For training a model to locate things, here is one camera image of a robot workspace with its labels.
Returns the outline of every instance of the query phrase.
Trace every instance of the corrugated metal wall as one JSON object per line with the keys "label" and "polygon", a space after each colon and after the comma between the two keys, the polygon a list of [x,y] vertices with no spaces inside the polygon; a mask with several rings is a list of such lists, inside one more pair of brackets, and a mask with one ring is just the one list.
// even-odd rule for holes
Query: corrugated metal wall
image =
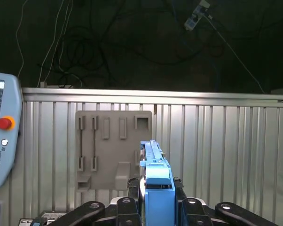
{"label": "corrugated metal wall", "polygon": [[80,90],[36,92],[24,90],[15,166],[0,188],[2,226],[92,199],[107,205],[124,195],[107,190],[75,193],[77,110],[152,111],[153,138],[166,153],[173,175],[183,179],[188,196],[211,207],[235,202],[283,225],[283,96],[203,94],[199,99],[201,94],[155,92],[154,97],[145,92],[141,97],[130,92],[115,98]]}

